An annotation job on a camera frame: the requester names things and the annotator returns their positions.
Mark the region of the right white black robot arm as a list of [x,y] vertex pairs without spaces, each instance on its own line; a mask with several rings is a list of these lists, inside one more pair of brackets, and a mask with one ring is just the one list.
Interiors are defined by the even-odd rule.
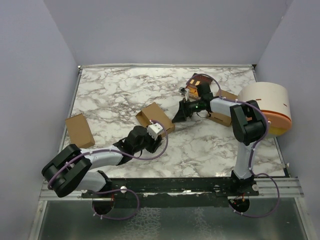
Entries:
[[190,101],[184,98],[179,101],[179,108],[172,122],[185,122],[194,113],[201,111],[207,111],[209,114],[219,113],[231,118],[238,150],[229,189],[234,195],[240,196],[247,191],[248,184],[254,181],[255,151],[259,142],[268,133],[268,120],[255,100],[244,102],[214,96],[208,83],[198,85],[197,92],[199,100]]

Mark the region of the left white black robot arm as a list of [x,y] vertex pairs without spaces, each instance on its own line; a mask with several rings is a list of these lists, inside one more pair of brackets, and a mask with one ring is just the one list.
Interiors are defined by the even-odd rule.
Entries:
[[100,168],[120,166],[132,159],[142,160],[144,150],[153,154],[161,145],[164,132],[160,123],[153,122],[147,127],[135,126],[127,137],[109,147],[84,149],[69,144],[43,167],[41,174],[48,189],[59,198],[76,190],[94,191],[97,196],[106,197],[111,190],[111,180]]

